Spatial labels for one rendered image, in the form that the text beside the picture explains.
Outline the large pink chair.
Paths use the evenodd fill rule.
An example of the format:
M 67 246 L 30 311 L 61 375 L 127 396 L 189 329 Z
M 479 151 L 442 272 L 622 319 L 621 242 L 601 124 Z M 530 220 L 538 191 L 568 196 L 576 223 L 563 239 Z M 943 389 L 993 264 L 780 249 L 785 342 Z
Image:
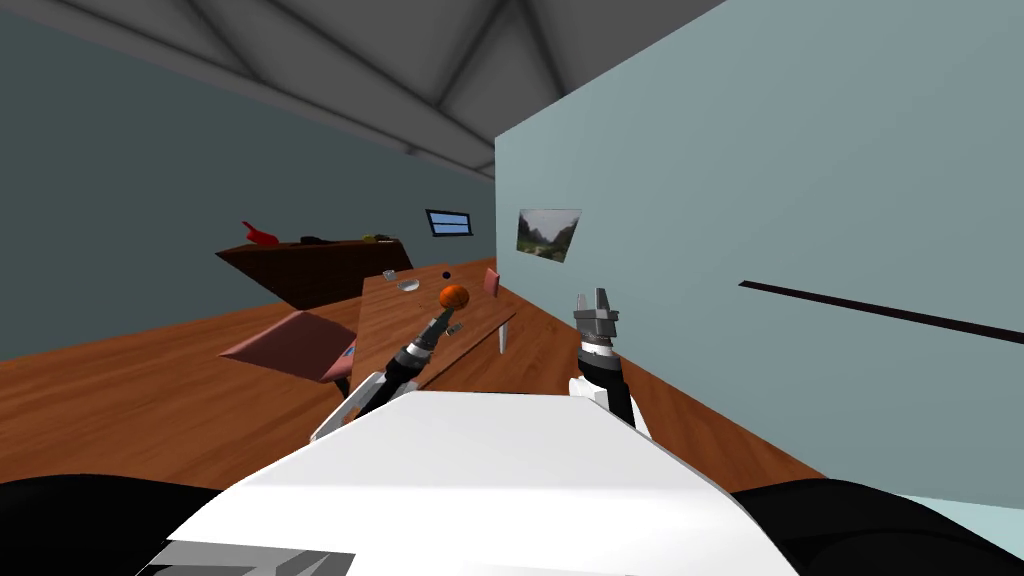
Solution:
M 347 379 L 356 333 L 321 316 L 296 311 L 263 332 L 220 353 L 226 359 L 313 382 Z

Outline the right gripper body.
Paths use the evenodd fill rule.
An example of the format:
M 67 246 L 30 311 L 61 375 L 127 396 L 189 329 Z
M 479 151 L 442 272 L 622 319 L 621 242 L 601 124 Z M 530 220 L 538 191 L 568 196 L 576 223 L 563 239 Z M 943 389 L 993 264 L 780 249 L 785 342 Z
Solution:
M 573 312 L 575 329 L 584 342 L 610 347 L 617 335 L 618 312 L 609 308 L 588 308 Z

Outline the landscape wall picture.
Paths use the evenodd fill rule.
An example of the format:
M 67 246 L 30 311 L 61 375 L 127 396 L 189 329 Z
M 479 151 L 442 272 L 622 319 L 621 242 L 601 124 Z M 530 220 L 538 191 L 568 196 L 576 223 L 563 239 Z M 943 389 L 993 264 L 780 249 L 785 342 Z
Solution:
M 518 217 L 516 249 L 562 263 L 581 215 L 579 209 L 522 209 Z

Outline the brown wooden table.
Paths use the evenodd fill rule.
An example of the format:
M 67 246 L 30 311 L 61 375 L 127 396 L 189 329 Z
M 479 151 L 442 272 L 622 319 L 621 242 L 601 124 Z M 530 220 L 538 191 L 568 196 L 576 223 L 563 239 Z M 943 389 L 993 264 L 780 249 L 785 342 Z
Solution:
M 452 335 L 443 335 L 431 361 L 415 381 L 427 387 L 463 356 L 481 343 L 515 314 L 511 297 L 506 294 L 490 297 L 484 293 L 485 270 L 493 259 L 483 259 L 455 266 L 436 264 L 397 273 L 397 280 L 388 282 L 382 276 L 364 281 L 360 322 L 355 341 L 354 365 L 349 377 L 355 389 L 370 374 L 381 371 L 395 353 L 408 345 L 427 326 L 429 321 L 442 313 L 438 298 L 441 290 L 458 284 L 470 293 L 470 302 L 454 314 L 451 322 L 462 328 Z M 443 279 L 443 272 L 451 279 Z M 417 290 L 403 292 L 397 284 L 418 279 Z

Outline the dark brown sideboard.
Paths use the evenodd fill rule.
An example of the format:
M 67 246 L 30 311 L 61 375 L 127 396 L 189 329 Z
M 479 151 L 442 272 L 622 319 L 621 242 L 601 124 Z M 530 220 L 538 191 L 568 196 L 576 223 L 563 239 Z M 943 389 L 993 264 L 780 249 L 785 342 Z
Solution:
M 244 244 L 217 256 L 296 310 L 357 298 L 367 278 L 412 269 L 404 245 L 391 237 L 366 242 L 309 236 L 293 243 Z

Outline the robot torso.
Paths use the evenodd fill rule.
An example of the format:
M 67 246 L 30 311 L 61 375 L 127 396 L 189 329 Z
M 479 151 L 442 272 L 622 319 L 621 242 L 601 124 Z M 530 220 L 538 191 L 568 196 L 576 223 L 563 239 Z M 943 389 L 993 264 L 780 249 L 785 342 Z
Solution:
M 423 390 L 217 495 L 141 576 L 798 576 L 703 475 L 578 397 Z

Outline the blue window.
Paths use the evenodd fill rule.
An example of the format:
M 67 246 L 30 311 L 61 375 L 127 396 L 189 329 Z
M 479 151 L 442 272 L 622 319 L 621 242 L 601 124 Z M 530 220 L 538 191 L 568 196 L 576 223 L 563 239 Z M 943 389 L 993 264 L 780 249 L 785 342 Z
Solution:
M 466 237 L 473 235 L 468 213 L 426 209 L 425 214 L 433 237 Z

